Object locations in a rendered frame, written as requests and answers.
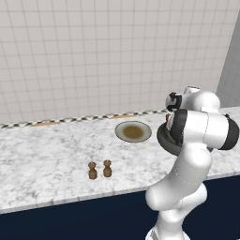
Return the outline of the grey plate with brown centre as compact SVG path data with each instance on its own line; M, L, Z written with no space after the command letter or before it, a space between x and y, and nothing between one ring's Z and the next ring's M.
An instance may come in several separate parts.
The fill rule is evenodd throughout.
M140 121L126 121L116 126L115 135L124 142L142 143L151 137L152 130Z

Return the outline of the brown wooden shaker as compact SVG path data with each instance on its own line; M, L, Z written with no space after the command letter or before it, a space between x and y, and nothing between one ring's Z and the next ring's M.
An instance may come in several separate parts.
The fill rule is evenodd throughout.
M88 175L89 175L89 178L92 180L95 180L98 177L96 166L97 164L94 161L91 161L88 163L88 167L89 167Z
M108 159L106 159L103 162L103 165L104 165L103 175L105 177L111 177L112 176L111 164L112 164L112 162Z

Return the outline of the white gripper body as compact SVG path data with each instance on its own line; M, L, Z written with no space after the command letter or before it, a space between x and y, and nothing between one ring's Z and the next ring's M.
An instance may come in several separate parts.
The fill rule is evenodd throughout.
M180 94L177 94L175 92L171 92L167 97L165 101L166 109L169 112L174 112L176 110L179 110L182 103L182 96Z

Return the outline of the dark blue counter cabinet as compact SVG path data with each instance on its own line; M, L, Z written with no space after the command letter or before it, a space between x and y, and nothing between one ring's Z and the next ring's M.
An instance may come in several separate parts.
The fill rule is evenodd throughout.
M240 240L240 175L204 183L208 197L185 218L191 240ZM136 192L0 215L0 240L144 240L158 213Z

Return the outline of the dark grey bowl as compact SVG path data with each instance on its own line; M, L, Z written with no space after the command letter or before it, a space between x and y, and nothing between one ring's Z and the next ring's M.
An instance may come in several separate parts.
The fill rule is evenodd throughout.
M166 124L163 123L157 129L157 141L161 147L174 156L179 156L182 145L177 144L176 141L170 135L169 130L166 128Z

